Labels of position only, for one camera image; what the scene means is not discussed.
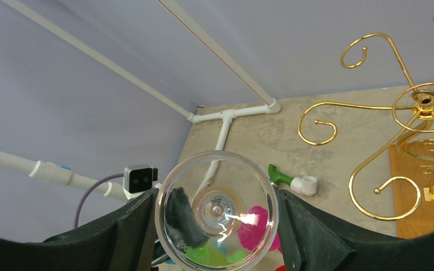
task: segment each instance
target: wine glass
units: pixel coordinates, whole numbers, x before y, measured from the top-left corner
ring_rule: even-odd
[[[177,165],[155,205],[157,235],[185,270],[249,270],[277,234],[277,197],[249,159],[208,151]]]

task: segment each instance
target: green spray nozzle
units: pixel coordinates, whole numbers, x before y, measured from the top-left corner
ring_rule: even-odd
[[[293,177],[289,177],[289,176],[281,173],[280,171],[277,170],[277,167],[275,165],[272,165],[272,164],[268,165],[268,177],[270,178],[271,182],[273,182],[277,185],[282,183],[282,182],[290,185],[290,183],[293,180]]]

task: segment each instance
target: brass ring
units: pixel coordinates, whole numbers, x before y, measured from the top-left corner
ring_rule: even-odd
[[[400,126],[402,126],[403,128],[405,128],[405,129],[407,129],[407,130],[410,130],[410,131],[414,131],[414,132],[418,132],[418,133],[434,133],[434,129],[433,130],[419,130],[419,129],[414,129],[414,128],[412,128],[412,127],[408,127],[407,125],[405,125],[405,124],[403,124],[399,119],[398,119],[398,116],[397,116],[397,110],[396,110],[396,108],[397,108],[397,103],[398,103],[398,101],[400,101],[400,99],[402,99],[402,97],[405,95],[405,94],[407,94],[408,92],[410,92],[410,91],[412,91],[412,90],[415,90],[415,89],[417,89],[417,88],[421,88],[422,86],[434,86],[434,83],[424,83],[424,84],[420,84],[420,85],[417,85],[417,86],[412,86],[412,87],[410,87],[410,88],[408,88],[407,90],[405,90],[405,91],[403,91],[396,99],[395,99],[395,101],[393,102],[393,104],[392,104],[392,116],[393,116],[393,119],[400,125]]]

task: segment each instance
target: wooden base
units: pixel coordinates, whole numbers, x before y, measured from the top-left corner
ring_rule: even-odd
[[[434,141],[415,142],[410,149],[419,154],[434,156]],[[429,181],[434,178],[434,163],[410,158],[397,152],[395,145],[390,147],[390,163],[392,176],[405,176],[412,179],[422,193],[420,207],[409,217],[397,221],[398,236],[401,238],[416,238],[434,231],[434,200],[427,201],[424,198],[424,187],[429,187]],[[405,181],[393,183],[393,196],[395,212],[400,215],[407,212],[416,200],[415,189]]]

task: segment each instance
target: black cloth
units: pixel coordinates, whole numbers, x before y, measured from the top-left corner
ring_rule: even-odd
[[[317,209],[288,191],[276,192],[287,270],[434,271],[434,233],[391,237]]]
[[[42,243],[0,239],[0,271],[149,271],[157,238],[157,189],[77,229]]]

